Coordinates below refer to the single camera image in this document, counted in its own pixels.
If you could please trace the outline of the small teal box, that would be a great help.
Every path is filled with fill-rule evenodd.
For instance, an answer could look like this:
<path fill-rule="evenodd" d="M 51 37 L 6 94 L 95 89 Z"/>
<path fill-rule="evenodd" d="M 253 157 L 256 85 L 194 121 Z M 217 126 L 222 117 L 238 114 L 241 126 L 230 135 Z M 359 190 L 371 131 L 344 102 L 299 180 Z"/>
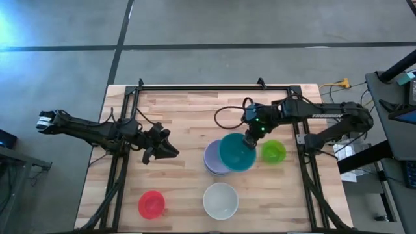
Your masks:
<path fill-rule="evenodd" d="M 406 72 L 406 73 L 400 74 L 396 82 L 398 85 L 404 86 L 408 82 L 412 81 L 414 78 L 416 78 L 416 72 Z"/>

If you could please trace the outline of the large white bowl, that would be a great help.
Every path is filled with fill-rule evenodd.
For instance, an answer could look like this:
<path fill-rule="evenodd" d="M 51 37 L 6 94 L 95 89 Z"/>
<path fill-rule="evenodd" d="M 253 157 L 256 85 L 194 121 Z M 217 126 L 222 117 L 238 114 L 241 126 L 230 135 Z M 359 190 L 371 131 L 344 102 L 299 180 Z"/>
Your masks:
<path fill-rule="evenodd" d="M 203 208 L 215 220 L 231 218 L 239 208 L 239 196 L 227 183 L 214 183 L 203 195 Z"/>

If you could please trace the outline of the black box with blue light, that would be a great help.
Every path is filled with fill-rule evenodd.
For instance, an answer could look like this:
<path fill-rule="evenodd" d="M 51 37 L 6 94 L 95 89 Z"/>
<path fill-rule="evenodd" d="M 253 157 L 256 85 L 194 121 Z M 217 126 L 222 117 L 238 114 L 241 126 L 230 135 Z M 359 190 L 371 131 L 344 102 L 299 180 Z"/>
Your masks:
<path fill-rule="evenodd" d="M 0 129 L 0 147 L 12 150 L 16 145 L 17 139 L 13 134 Z"/>

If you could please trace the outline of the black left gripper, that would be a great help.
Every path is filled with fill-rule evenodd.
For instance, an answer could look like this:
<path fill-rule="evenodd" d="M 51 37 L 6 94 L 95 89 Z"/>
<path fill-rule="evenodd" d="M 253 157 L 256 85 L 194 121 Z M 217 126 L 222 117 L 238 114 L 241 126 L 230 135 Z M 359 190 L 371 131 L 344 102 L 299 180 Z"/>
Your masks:
<path fill-rule="evenodd" d="M 170 132 L 163 129 L 161 123 L 156 123 L 149 131 L 139 134 L 139 148 L 145 150 L 142 163 L 149 164 L 150 157 L 156 159 L 169 159 L 177 157 L 179 151 L 168 141 Z"/>

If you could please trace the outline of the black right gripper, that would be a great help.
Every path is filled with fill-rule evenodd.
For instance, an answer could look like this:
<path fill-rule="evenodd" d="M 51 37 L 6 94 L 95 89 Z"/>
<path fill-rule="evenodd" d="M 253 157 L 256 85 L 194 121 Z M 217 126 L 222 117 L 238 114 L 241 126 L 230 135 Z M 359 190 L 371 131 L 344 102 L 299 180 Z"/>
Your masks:
<path fill-rule="evenodd" d="M 259 140 L 258 135 L 271 133 L 277 127 L 275 113 L 276 108 L 260 103 L 251 103 L 245 108 L 242 121 L 248 126 L 248 132 L 243 136 L 246 146 L 255 148 Z"/>

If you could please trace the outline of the grey metal cart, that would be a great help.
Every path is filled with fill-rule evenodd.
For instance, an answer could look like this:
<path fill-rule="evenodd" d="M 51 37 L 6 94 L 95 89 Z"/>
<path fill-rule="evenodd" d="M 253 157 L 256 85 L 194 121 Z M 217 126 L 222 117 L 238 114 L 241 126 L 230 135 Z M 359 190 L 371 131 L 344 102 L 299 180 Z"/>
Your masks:
<path fill-rule="evenodd" d="M 0 234 L 6 234 L 17 217 L 18 204 L 33 166 L 49 171 L 52 162 L 0 147 Z"/>

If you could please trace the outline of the large teal bowl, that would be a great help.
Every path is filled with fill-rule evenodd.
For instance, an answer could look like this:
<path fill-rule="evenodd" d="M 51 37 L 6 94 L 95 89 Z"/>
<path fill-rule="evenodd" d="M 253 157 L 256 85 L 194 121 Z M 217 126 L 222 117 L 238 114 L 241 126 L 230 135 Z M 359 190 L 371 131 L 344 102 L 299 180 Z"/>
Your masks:
<path fill-rule="evenodd" d="M 249 170 L 257 158 L 256 151 L 244 144 L 243 137 L 242 133 L 230 133 L 219 144 L 220 160 L 226 168 L 233 172 Z"/>

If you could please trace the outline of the black desk leg bar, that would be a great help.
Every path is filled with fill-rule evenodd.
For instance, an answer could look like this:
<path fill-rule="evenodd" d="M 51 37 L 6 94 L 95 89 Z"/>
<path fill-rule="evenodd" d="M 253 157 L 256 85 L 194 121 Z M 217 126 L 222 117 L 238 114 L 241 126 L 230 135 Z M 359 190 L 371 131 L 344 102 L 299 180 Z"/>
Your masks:
<path fill-rule="evenodd" d="M 343 174 L 361 168 L 371 163 L 376 163 L 382 159 L 392 159 L 393 152 L 387 140 L 371 146 L 359 153 L 341 159 L 337 164 L 339 173 Z"/>

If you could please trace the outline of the black wedge stand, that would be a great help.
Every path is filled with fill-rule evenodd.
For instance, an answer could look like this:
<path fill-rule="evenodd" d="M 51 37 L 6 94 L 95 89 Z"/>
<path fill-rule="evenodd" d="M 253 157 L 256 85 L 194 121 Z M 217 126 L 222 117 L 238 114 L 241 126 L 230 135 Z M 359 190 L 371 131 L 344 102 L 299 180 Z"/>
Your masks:
<path fill-rule="evenodd" d="M 402 108 L 402 104 L 391 103 L 386 100 L 380 99 L 379 104 L 388 112 L 396 112 Z"/>

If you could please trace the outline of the black pole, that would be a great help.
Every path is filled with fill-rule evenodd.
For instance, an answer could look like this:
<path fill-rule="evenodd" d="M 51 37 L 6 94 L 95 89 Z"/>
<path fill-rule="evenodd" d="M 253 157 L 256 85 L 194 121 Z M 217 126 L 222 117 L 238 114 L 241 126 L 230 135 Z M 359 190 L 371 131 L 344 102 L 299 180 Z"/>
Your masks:
<path fill-rule="evenodd" d="M 414 64 L 416 64 L 416 49 L 391 66 L 388 70 L 384 71 L 378 76 L 378 78 L 381 82 L 388 83 L 390 80 L 394 79 L 397 75 L 404 72 L 407 68 Z"/>

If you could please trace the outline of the small red plastic bowl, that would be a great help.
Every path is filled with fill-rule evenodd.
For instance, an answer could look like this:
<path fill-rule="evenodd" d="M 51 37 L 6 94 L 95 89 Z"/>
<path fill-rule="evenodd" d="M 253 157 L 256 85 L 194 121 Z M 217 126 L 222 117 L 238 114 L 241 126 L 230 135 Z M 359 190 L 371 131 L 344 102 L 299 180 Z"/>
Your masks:
<path fill-rule="evenodd" d="M 139 214 L 142 218 L 148 220 L 160 217 L 164 212 L 164 208 L 164 196 L 156 190 L 143 193 L 138 201 Z"/>

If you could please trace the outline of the small green plastic bowl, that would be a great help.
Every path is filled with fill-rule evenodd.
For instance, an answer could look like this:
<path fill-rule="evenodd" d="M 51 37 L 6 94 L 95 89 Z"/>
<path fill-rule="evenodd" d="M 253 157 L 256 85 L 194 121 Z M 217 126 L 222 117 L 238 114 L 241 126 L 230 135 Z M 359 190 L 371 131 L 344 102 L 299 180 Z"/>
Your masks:
<path fill-rule="evenodd" d="M 285 146 L 277 140 L 266 141 L 261 148 L 261 159 L 268 164 L 279 164 L 286 158 Z"/>

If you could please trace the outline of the dark keyboard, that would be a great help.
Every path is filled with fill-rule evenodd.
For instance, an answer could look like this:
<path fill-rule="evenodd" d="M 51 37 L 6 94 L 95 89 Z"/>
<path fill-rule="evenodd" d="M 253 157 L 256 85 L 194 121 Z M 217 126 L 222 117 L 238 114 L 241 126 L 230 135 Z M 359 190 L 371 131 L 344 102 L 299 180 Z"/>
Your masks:
<path fill-rule="evenodd" d="M 416 189 L 416 161 L 404 161 L 404 180 L 409 189 Z"/>

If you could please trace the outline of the white paper box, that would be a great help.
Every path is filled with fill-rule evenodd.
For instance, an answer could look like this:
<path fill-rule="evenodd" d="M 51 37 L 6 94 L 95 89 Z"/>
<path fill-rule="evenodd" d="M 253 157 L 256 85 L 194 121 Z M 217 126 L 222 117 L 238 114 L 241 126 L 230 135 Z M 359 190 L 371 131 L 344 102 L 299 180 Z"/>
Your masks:
<path fill-rule="evenodd" d="M 334 144 L 333 145 L 334 154 L 339 161 L 353 156 L 355 154 L 355 150 L 351 145 L 344 145 L 344 144 Z"/>

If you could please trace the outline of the lavender bowl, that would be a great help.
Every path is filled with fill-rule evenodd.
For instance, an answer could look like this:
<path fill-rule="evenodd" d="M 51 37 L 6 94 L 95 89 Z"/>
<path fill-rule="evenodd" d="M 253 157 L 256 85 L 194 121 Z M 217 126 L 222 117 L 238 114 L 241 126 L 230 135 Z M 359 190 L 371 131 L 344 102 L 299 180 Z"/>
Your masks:
<path fill-rule="evenodd" d="M 212 141 L 205 149 L 203 161 L 206 169 L 216 176 L 226 176 L 231 170 L 220 160 L 219 145 L 221 140 Z"/>

